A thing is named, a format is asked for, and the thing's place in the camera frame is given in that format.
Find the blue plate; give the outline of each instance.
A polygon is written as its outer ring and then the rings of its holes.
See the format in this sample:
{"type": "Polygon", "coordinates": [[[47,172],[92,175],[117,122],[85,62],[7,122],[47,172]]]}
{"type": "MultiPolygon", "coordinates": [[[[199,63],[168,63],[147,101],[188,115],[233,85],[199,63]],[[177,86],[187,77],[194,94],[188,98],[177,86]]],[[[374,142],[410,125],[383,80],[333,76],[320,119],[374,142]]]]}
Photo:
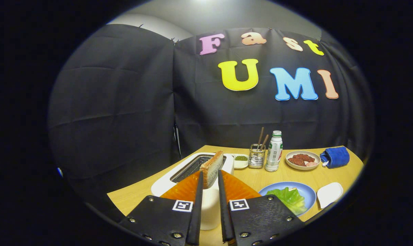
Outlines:
{"type": "Polygon", "coordinates": [[[260,192],[258,192],[261,196],[265,196],[269,190],[274,190],[274,189],[280,189],[284,190],[286,187],[290,188],[297,188],[297,191],[301,196],[305,198],[305,207],[307,208],[306,211],[308,211],[310,208],[313,207],[314,203],[316,202],[316,192],[309,187],[306,184],[298,183],[298,182],[279,182],[279,183],[274,183],[269,186],[264,187],[260,192]]]}

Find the green sauce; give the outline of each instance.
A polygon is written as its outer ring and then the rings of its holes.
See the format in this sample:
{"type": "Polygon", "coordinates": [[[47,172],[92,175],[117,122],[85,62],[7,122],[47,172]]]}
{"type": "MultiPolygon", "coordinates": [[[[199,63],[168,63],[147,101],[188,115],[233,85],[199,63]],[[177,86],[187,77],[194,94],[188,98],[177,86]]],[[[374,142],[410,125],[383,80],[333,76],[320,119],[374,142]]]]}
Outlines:
{"type": "Polygon", "coordinates": [[[247,161],[247,157],[240,155],[240,156],[235,157],[235,160],[236,161],[247,161]]]}

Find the chopsticks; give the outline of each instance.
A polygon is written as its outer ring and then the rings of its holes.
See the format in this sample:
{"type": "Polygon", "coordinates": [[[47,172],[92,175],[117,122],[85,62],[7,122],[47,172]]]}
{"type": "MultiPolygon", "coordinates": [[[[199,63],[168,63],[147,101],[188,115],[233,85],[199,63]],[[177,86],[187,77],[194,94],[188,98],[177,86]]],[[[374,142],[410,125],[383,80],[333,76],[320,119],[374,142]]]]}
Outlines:
{"type": "Polygon", "coordinates": [[[268,135],[268,134],[265,136],[264,142],[262,142],[260,151],[262,151],[262,148],[264,147],[265,143],[267,142],[267,139],[269,139],[269,135],[268,135]]]}
{"type": "Polygon", "coordinates": [[[259,146],[260,146],[261,138],[262,138],[262,134],[263,134],[263,133],[264,133],[264,126],[261,128],[261,134],[260,134],[260,139],[258,140],[257,151],[258,151],[258,148],[259,148],[259,146]]]}

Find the lettuce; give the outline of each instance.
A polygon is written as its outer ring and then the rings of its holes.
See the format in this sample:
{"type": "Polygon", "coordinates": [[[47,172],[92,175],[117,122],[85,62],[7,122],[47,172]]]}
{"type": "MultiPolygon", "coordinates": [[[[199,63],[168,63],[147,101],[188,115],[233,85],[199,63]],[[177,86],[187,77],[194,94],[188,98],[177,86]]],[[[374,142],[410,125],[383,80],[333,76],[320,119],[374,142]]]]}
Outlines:
{"type": "Polygon", "coordinates": [[[277,196],[295,215],[306,211],[305,198],[299,194],[298,190],[289,191],[289,188],[286,187],[284,190],[269,190],[266,195],[277,196]]]}

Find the wooden table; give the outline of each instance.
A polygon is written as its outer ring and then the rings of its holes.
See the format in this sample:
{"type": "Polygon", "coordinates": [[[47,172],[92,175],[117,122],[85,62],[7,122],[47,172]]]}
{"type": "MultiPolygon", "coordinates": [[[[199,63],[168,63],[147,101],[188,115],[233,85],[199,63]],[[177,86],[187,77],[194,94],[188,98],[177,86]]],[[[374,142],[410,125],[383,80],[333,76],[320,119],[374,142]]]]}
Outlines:
{"type": "MultiPolygon", "coordinates": [[[[224,153],[228,154],[249,154],[249,149],[227,148],[210,145],[205,145],[194,153],[214,153],[219,150],[223,150],[224,153]]],[[[320,154],[325,150],[325,148],[305,150],[315,154],[320,154]]],[[[354,183],[363,168],[363,162],[353,152],[347,150],[350,155],[350,161],[346,166],[328,169],[327,167],[322,167],[322,164],[319,164],[319,166],[313,170],[296,170],[288,166],[285,162],[285,156],[291,151],[295,150],[283,150],[283,156],[281,157],[281,161],[279,163],[279,169],[276,172],[268,172],[264,168],[254,169],[247,167],[245,169],[235,169],[234,176],[245,182],[256,191],[260,191],[267,185],[276,182],[294,181],[304,183],[317,192],[321,187],[329,183],[339,182],[344,189],[344,195],[347,193],[350,186],[354,183]]],[[[128,215],[139,204],[139,202],[144,199],[145,196],[152,195],[150,188],[153,183],[186,158],[135,184],[108,193],[109,198],[124,215],[128,215]]],[[[302,221],[307,221],[320,211],[321,209],[319,202],[316,201],[314,206],[299,218],[302,221]]],[[[200,231],[200,246],[217,246],[222,244],[222,231],[220,225],[212,230],[200,231]]]]}

